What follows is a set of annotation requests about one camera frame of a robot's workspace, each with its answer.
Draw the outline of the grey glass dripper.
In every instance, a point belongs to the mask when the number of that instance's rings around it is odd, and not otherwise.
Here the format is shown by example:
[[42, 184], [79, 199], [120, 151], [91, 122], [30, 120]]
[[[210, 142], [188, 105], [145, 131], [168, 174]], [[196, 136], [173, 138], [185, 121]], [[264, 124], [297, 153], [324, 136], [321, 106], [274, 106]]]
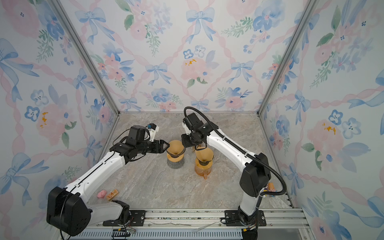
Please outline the grey glass dripper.
[[167, 159], [169, 162], [173, 164], [178, 164], [184, 159], [184, 152], [179, 153], [179, 154], [172, 154], [167, 152]]

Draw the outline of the brown paper coffee filter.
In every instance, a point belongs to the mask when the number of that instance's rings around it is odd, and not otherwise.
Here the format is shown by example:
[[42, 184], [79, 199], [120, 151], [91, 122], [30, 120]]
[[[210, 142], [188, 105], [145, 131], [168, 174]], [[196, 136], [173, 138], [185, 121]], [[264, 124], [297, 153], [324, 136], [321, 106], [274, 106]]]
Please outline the brown paper coffee filter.
[[195, 151], [196, 157], [201, 161], [212, 161], [214, 158], [214, 152], [210, 148], [198, 148]]

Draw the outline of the clear grey glass carafe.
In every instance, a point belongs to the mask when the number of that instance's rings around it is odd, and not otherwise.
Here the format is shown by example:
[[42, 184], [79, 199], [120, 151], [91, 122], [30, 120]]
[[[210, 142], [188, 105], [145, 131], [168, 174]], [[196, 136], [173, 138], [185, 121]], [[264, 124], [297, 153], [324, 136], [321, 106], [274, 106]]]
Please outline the clear grey glass carafe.
[[167, 161], [167, 165], [168, 165], [171, 169], [180, 169], [180, 168], [184, 165], [184, 162], [183, 162], [183, 161], [179, 161], [179, 162], [171, 162], [171, 161]]

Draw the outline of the wooden ring holder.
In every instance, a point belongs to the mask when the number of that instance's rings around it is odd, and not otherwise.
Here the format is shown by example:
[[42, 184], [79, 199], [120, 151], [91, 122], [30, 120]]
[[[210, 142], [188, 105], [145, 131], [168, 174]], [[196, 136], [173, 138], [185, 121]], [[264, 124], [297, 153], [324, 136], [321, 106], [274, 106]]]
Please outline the wooden ring holder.
[[213, 165], [213, 161], [201, 161], [198, 158], [195, 160], [196, 167], [202, 169], [202, 170], [207, 170], [210, 169]]

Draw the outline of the orange glass carafe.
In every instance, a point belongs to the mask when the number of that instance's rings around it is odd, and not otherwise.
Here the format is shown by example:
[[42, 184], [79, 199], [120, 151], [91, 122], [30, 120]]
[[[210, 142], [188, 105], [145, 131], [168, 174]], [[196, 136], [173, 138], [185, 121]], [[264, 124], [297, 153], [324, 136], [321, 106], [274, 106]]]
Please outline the orange glass carafe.
[[211, 173], [211, 171], [212, 171], [212, 163], [209, 163], [206, 166], [202, 166], [200, 164], [195, 165], [196, 174], [203, 177], [205, 180], [208, 179], [208, 175]]

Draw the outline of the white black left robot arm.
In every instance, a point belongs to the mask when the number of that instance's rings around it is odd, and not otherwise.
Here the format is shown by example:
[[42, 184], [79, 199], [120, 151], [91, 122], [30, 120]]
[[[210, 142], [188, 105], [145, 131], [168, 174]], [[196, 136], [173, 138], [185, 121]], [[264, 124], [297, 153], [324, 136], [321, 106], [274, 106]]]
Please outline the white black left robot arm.
[[140, 160], [147, 154], [162, 154], [169, 143], [156, 140], [159, 127], [134, 125], [117, 137], [109, 152], [81, 177], [66, 185], [55, 187], [48, 195], [47, 217], [49, 225], [71, 237], [80, 234], [89, 225], [112, 221], [126, 227], [132, 220], [130, 206], [112, 200], [106, 204], [88, 205], [89, 198], [120, 168]]

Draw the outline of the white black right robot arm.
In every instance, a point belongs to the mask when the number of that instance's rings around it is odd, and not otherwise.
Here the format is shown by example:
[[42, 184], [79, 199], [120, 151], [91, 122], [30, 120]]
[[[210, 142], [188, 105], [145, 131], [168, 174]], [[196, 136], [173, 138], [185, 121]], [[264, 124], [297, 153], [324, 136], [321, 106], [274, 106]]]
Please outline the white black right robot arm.
[[243, 190], [242, 202], [238, 208], [238, 219], [244, 226], [253, 226], [258, 220], [261, 193], [271, 179], [271, 171], [266, 155], [247, 151], [212, 122], [203, 123], [195, 113], [183, 119], [186, 133], [182, 143], [186, 148], [206, 144], [221, 152], [231, 160], [242, 173], [240, 187]]

